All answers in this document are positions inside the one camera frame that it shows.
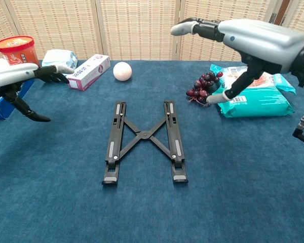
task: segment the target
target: instant noodle cup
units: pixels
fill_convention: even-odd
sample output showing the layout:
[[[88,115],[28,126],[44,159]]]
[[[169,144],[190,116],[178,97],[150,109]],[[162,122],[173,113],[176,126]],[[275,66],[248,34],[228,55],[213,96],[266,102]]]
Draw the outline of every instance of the instant noodle cup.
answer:
[[[20,35],[0,40],[0,52],[10,65],[35,63],[39,66],[34,39]]]

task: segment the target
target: white box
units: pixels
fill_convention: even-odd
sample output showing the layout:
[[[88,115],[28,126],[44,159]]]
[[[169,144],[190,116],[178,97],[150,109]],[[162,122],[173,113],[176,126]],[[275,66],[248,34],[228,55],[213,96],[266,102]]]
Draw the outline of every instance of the white box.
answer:
[[[73,74],[66,76],[69,80],[68,86],[71,89],[84,91],[109,68],[109,56],[95,54],[77,67]]]

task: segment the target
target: blue tablecloth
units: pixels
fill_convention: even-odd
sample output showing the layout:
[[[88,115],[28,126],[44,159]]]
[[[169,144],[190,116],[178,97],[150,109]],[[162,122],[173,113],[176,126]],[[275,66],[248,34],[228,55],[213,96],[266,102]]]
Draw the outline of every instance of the blue tablecloth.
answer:
[[[0,242],[304,242],[304,144],[292,137],[303,89],[285,94],[291,115],[224,118],[185,92],[211,63],[241,63],[129,61],[128,82],[115,63],[84,92],[36,81],[24,100],[50,123],[0,120]],[[188,185],[172,183],[150,142],[124,157],[117,187],[101,185],[119,99],[142,130],[175,101]],[[125,130],[123,145],[133,137]],[[165,128],[156,137],[167,144]]]

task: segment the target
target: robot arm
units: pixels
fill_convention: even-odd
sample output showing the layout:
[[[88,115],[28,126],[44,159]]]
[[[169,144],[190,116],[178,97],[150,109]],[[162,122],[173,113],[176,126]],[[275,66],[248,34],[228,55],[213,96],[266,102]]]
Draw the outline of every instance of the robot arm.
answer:
[[[69,83],[68,79],[63,75],[71,74],[74,70],[64,65],[52,65],[46,67],[38,67],[34,63],[22,63],[9,66],[0,71],[0,97],[3,97],[11,103],[17,110],[29,119],[36,122],[49,122],[46,116],[39,115],[17,95],[22,84],[32,78],[38,78],[47,83],[64,82]]]
[[[188,18],[174,25],[172,35],[198,34],[200,37],[223,42],[239,52],[247,71],[241,74],[232,87],[222,94],[210,95],[207,103],[232,100],[245,90],[263,72],[291,73],[304,88],[304,33],[279,25],[251,19],[206,21]],[[304,142],[304,116],[293,136]]]

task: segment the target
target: foldable laptop stand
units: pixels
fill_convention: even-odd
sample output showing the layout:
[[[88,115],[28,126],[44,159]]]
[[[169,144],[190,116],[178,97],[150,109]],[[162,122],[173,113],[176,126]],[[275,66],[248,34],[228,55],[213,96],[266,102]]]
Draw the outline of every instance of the foldable laptop stand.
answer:
[[[179,131],[179,124],[173,101],[164,101],[165,116],[149,131],[141,131],[125,117],[126,102],[117,101],[109,136],[106,169],[102,184],[117,184],[120,169],[120,161],[141,139],[149,139],[171,160],[173,183],[187,183],[187,175],[184,165],[184,154]],[[166,123],[169,149],[163,145],[153,134]],[[135,138],[122,148],[124,124],[135,134]]]

